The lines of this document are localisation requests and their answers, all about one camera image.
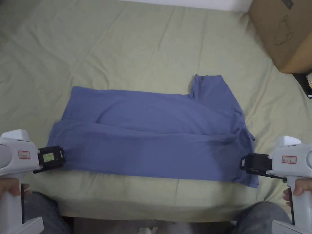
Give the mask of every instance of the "wrinkled fabric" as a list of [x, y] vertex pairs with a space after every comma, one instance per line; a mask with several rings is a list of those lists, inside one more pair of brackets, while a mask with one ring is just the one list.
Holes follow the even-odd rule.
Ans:
[[189, 95], [73, 87], [48, 146], [66, 169], [257, 187], [239, 168], [253, 141], [223, 78], [196, 75]]

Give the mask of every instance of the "small display screen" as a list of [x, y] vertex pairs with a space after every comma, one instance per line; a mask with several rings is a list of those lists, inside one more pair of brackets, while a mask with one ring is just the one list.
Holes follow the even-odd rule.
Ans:
[[43, 160], [44, 162], [49, 162], [54, 160], [54, 154], [53, 153], [48, 153], [43, 155]]

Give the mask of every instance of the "bed sheet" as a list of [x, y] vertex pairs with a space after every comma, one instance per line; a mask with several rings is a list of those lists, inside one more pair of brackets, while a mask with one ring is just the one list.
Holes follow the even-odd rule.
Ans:
[[[195, 74], [221, 74], [269, 154], [278, 136], [312, 141], [312, 102], [280, 73], [242, 13], [113, 0], [4, 0], [0, 5], [0, 131], [25, 129], [44, 147], [74, 85], [187, 94]], [[28, 175], [62, 215], [97, 219], [231, 220], [285, 185], [79, 171]]]

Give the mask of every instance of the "person's knee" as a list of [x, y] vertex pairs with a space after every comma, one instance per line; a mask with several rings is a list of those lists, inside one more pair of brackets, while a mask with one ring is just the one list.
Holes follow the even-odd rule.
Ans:
[[272, 202], [260, 202], [250, 208], [256, 218], [273, 221], [279, 220], [290, 223], [290, 219], [285, 210]]

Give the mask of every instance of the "gray jeans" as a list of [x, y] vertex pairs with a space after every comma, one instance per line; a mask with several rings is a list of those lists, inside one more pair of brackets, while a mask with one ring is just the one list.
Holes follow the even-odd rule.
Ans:
[[[26, 198], [24, 208], [26, 220], [39, 216], [43, 218], [44, 231], [42, 234], [73, 233], [60, 216], [57, 202], [46, 196], [40, 193], [33, 193]], [[272, 233], [273, 220], [291, 223], [288, 215], [281, 207], [274, 203], [261, 202], [245, 210], [237, 217], [237, 225], [232, 233], [269, 234]]]

